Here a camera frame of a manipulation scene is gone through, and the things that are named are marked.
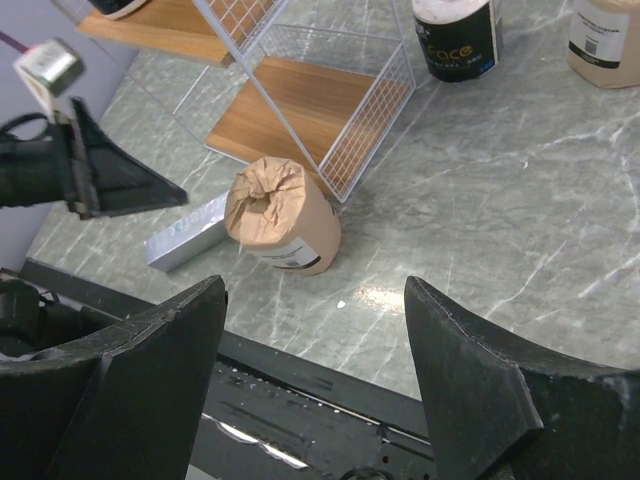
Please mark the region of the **brown paper roll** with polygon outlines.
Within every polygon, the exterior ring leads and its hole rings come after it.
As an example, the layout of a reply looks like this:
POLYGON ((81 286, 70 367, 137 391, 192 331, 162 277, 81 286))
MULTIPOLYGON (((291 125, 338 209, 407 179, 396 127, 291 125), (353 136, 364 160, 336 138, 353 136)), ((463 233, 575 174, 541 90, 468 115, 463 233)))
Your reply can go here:
POLYGON ((228 234, 268 265, 302 275, 326 271, 341 242, 339 217, 299 163, 263 157, 228 192, 228 234))
POLYGON ((602 89, 639 84, 639 2, 578 0, 569 26, 567 61, 602 89))

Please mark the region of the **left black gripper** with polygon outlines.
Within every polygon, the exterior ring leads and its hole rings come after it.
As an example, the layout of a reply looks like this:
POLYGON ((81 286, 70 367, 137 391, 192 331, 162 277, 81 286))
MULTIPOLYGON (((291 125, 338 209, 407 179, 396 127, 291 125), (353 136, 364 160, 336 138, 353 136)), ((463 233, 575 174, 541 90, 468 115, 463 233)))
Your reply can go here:
POLYGON ((173 208, 187 192, 118 147, 70 100, 69 122, 32 112, 1 125, 1 205, 29 207, 64 201, 83 220, 173 208), (22 139, 14 130, 34 121, 43 130, 22 139))

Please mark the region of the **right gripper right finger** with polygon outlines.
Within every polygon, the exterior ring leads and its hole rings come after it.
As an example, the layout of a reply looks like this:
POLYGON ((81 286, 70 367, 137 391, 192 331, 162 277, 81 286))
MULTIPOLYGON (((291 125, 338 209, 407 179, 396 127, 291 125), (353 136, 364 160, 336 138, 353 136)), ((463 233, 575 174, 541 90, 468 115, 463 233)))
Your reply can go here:
POLYGON ((635 479, 639 374, 526 340, 411 276, 411 353, 442 479, 635 479))

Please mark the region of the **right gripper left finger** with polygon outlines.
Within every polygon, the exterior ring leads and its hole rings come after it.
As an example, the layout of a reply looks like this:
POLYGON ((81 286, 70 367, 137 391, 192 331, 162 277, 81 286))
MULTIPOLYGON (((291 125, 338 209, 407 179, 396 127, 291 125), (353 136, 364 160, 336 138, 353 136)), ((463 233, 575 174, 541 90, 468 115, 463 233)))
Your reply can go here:
POLYGON ((209 277, 124 320, 23 358, 1 356, 5 479, 182 479, 224 329, 209 277))

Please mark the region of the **brown paper roll front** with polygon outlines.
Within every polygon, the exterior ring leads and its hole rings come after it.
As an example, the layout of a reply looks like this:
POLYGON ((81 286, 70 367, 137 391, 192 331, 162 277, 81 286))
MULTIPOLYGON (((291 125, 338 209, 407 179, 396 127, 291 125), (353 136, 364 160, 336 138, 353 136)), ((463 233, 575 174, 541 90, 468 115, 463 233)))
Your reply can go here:
POLYGON ((228 234, 268 265, 302 275, 326 271, 341 242, 339 217, 299 163, 263 157, 228 192, 228 234))

